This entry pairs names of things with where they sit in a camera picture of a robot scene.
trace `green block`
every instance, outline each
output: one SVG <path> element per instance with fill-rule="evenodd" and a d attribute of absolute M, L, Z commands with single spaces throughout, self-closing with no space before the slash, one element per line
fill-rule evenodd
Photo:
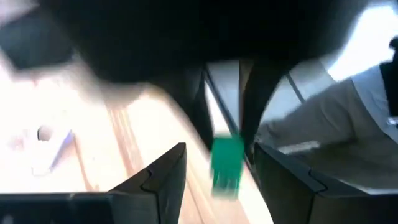
<path fill-rule="evenodd" d="M 215 196 L 237 198 L 244 160 L 240 136 L 215 138 L 211 149 L 212 193 Z"/>

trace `green object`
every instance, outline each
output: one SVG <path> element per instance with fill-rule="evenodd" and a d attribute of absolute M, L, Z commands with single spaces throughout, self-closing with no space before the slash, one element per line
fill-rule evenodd
<path fill-rule="evenodd" d="M 237 198 L 244 160 L 240 136 L 215 138 L 211 149 L 211 171 L 215 196 Z"/>

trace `white surface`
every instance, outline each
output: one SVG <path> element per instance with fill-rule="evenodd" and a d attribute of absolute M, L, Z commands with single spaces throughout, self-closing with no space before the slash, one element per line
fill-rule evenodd
<path fill-rule="evenodd" d="M 395 7 L 395 1 L 369 6 L 343 50 L 320 59 L 334 80 L 343 80 L 392 57 L 389 42 L 398 35 Z"/>

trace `wooden floor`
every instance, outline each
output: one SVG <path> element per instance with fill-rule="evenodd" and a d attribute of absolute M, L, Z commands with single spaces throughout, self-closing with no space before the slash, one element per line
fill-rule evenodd
<path fill-rule="evenodd" d="M 2 65 L 3 74 L 10 72 L 6 67 Z M 247 168 L 239 200 L 211 196 L 208 154 L 185 115 L 160 90 L 153 86 L 137 86 L 123 90 L 128 97 L 117 101 L 92 88 L 88 92 L 98 91 L 96 96 L 100 97 L 88 100 L 87 94 L 79 88 L 62 85 L 68 82 L 65 76 L 57 79 L 65 73 L 76 75 L 82 72 L 87 71 L 79 66 L 40 70 L 36 73 L 44 74 L 41 77 L 56 75 L 19 85 L 20 104 L 24 102 L 22 107 L 25 109 L 16 114 L 29 114 L 23 120 L 31 123 L 32 119 L 43 121 L 51 116 L 62 119 L 72 128 L 75 142 L 63 153 L 55 170 L 42 177 L 31 175 L 23 152 L 8 155 L 8 159 L 3 156 L 0 179 L 6 184 L 0 186 L 0 191 L 107 191 L 149 165 L 176 143 L 185 142 L 187 182 L 180 223 L 272 223 Z M 215 132 L 227 133 L 227 125 L 211 94 L 208 102 Z"/>

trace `wooden surface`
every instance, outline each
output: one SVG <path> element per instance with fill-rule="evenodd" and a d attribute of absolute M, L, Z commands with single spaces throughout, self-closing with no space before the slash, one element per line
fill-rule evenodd
<path fill-rule="evenodd" d="M 8 76 L 13 71 L 4 60 L 0 68 L 2 79 L 12 85 Z M 24 106 L 10 109 L 8 115 L 23 116 L 29 124 L 56 117 L 70 125 L 75 141 L 63 152 L 53 172 L 42 177 L 31 175 L 24 151 L 4 150 L 0 158 L 1 192 L 107 191 L 176 143 L 185 142 L 187 182 L 180 223 L 272 223 L 246 167 L 239 200 L 212 197 L 209 155 L 184 113 L 161 90 L 134 86 L 118 90 L 124 97 L 115 98 L 116 90 L 104 91 L 87 84 L 85 75 L 90 71 L 80 63 L 31 72 L 40 78 L 13 87 L 20 93 L 18 105 Z M 208 102 L 215 133 L 228 133 L 211 94 Z M 17 109 L 20 113 L 13 115 Z M 17 120 L 7 121 L 8 125 Z"/>

